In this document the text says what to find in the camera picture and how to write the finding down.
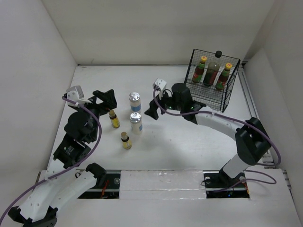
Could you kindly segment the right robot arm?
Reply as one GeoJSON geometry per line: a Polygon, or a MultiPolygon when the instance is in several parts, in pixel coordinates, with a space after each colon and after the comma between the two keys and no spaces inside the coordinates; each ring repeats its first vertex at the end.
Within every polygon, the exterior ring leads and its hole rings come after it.
{"type": "Polygon", "coordinates": [[[145,115],[157,120],[157,110],[161,110],[161,114],[181,116],[191,123],[221,132],[236,142],[236,155],[219,170],[217,179],[221,186],[235,184],[243,171],[257,165],[273,147],[273,142],[257,118],[241,121],[216,113],[205,104],[193,100],[189,88],[183,83],[174,84],[170,94],[163,80],[155,81],[152,87],[153,99],[145,115]]]}

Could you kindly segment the tall dark sauce bottle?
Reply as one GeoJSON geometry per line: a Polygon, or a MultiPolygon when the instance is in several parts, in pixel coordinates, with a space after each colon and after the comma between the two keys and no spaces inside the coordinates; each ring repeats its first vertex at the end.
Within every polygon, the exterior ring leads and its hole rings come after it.
{"type": "Polygon", "coordinates": [[[216,51],[215,56],[211,59],[208,64],[207,71],[203,80],[203,85],[206,87],[211,87],[214,84],[214,80],[220,69],[220,60],[222,52],[216,51]]]}

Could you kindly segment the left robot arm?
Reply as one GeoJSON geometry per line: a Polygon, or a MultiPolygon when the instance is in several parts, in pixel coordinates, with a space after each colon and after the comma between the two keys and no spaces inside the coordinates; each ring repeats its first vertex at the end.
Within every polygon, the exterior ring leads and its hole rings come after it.
{"type": "Polygon", "coordinates": [[[85,191],[107,183],[106,170],[97,163],[86,169],[70,182],[72,170],[86,160],[99,144],[102,128],[99,118],[117,107],[114,91],[96,90],[89,99],[84,97],[80,86],[69,88],[62,99],[75,109],[64,127],[62,142],[53,153],[43,180],[29,188],[31,194],[19,206],[11,204],[6,214],[24,227],[53,227],[57,216],[85,191]]]}

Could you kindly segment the red chili sauce bottle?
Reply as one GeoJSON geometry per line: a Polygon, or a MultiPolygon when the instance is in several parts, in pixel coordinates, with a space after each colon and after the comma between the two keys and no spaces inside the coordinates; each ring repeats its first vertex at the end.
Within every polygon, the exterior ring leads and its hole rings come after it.
{"type": "Polygon", "coordinates": [[[192,77],[192,81],[194,83],[199,83],[201,81],[202,75],[204,73],[205,70],[205,63],[207,61],[207,57],[206,56],[201,56],[199,63],[197,64],[193,77],[192,77]]]}
{"type": "Polygon", "coordinates": [[[217,83],[215,85],[215,88],[217,90],[223,90],[225,87],[226,82],[228,81],[229,75],[230,75],[230,71],[232,69],[232,64],[231,63],[227,63],[224,67],[224,70],[221,72],[217,83]]]}

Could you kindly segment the silver-lid shaker jar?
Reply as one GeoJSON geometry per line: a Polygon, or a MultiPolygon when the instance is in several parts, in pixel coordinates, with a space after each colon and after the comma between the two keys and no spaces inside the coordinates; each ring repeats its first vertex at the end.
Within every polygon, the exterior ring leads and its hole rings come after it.
{"type": "Polygon", "coordinates": [[[131,124],[132,132],[136,135],[140,135],[143,131],[142,116],[138,112],[130,114],[129,121],[131,124]]]}
{"type": "Polygon", "coordinates": [[[141,97],[139,93],[131,92],[129,94],[129,102],[132,112],[141,113],[142,106],[141,106],[141,97]]]}

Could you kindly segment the small yellow bottle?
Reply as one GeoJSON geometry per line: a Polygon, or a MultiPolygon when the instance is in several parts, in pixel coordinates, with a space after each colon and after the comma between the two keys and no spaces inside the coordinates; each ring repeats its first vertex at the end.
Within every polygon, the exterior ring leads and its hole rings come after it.
{"type": "Polygon", "coordinates": [[[132,142],[126,132],[121,133],[121,141],[124,149],[130,149],[132,147],[132,142]]]}
{"type": "Polygon", "coordinates": [[[120,121],[116,115],[116,113],[114,112],[114,110],[110,110],[108,112],[109,114],[109,118],[111,120],[111,124],[113,128],[119,128],[120,127],[120,121]]]}

